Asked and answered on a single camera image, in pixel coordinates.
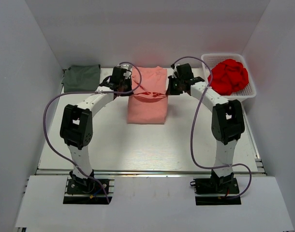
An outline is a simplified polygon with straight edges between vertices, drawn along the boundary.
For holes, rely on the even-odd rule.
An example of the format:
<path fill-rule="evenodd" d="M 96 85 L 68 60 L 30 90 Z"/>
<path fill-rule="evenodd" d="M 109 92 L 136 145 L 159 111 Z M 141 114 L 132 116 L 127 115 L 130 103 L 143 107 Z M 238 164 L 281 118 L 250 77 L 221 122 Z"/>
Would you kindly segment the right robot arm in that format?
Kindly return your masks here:
<path fill-rule="evenodd" d="M 168 77 L 168 95 L 188 93 L 199 100 L 191 127 L 190 150 L 194 164 L 210 169 L 210 184 L 215 192 L 221 193 L 234 180 L 233 157 L 241 134 L 245 131 L 242 106 L 238 100 L 228 100 L 213 90 L 202 78 L 195 77 L 190 64 L 171 65 L 173 74 Z M 196 119 L 201 105 L 212 113 L 211 132 L 217 144 L 215 162 L 212 167 L 202 166 L 195 161 L 193 136 Z"/>

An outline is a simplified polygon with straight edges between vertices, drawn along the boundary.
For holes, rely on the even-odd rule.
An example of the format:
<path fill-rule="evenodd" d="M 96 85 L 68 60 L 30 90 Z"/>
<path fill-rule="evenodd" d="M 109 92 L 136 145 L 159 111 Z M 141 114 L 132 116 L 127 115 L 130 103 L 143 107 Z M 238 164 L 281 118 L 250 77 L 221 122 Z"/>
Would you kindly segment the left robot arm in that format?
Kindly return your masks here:
<path fill-rule="evenodd" d="M 129 96 L 132 90 L 132 71 L 124 67 L 114 67 L 112 75 L 106 77 L 95 92 L 82 102 L 65 106 L 60 136 L 67 145 L 74 169 L 70 172 L 72 180 L 85 193 L 94 190 L 94 170 L 89 160 L 88 145 L 93 136 L 93 117 L 116 96 Z"/>

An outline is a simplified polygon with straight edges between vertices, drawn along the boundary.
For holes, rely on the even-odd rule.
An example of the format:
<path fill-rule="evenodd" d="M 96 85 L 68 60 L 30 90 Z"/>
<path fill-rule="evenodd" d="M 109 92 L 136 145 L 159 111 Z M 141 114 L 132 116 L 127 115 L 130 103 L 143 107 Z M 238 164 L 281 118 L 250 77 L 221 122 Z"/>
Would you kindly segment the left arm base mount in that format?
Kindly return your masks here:
<path fill-rule="evenodd" d="M 68 205 L 108 205 L 113 198 L 114 179 L 99 179 L 85 187 L 72 179 L 66 182 L 63 204 Z"/>

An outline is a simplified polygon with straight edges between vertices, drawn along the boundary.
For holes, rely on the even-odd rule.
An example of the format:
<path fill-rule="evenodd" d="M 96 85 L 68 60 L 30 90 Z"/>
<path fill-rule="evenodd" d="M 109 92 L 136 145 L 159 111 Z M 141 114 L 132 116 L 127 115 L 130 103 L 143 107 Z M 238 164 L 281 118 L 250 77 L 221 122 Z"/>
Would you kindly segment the pink t shirt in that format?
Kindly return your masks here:
<path fill-rule="evenodd" d="M 167 115 L 168 96 L 166 95 L 167 69 L 133 68 L 132 88 L 128 100 L 127 123 L 164 124 Z"/>

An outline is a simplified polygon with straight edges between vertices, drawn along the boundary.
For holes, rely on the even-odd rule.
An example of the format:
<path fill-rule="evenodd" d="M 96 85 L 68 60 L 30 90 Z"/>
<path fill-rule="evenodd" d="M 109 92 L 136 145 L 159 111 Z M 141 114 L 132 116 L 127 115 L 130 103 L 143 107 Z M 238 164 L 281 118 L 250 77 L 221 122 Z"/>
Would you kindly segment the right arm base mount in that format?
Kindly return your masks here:
<path fill-rule="evenodd" d="M 240 193 L 236 178 L 220 190 L 212 186 L 210 178 L 193 179 L 190 186 L 194 189 L 196 206 L 241 205 L 240 197 L 231 199 Z"/>

